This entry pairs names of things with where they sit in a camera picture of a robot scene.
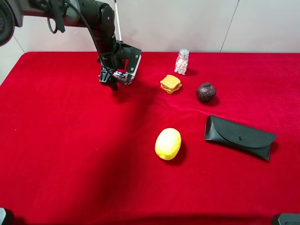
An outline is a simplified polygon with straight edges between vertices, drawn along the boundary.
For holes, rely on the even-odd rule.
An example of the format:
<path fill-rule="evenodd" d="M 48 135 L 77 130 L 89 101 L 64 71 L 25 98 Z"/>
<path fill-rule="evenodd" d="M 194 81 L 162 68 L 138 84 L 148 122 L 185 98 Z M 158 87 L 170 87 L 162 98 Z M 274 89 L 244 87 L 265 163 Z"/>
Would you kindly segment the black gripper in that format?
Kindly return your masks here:
<path fill-rule="evenodd" d="M 98 62 L 104 62 L 109 69 L 125 70 L 126 81 L 132 81 L 142 58 L 141 52 L 139 48 L 117 41 L 113 44 L 113 51 L 102 53 L 98 57 Z M 110 87 L 111 90 L 118 90 L 117 79 L 109 75 L 103 65 L 101 65 L 99 81 L 102 85 Z"/>

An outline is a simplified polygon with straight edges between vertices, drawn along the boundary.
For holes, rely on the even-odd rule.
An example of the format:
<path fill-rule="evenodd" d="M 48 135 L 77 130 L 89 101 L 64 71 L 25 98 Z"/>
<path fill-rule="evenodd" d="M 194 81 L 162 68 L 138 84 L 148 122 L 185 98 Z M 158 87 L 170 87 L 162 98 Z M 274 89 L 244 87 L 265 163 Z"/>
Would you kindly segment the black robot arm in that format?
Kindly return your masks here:
<path fill-rule="evenodd" d="M 96 0 L 2 0 L 0 2 L 0 44 L 13 36 L 15 27 L 22 27 L 24 16 L 45 17 L 55 21 L 51 33 L 65 32 L 65 27 L 88 29 L 98 53 L 99 81 L 112 90 L 118 83 L 130 85 L 137 72 L 141 49 L 115 36 L 116 10 Z"/>

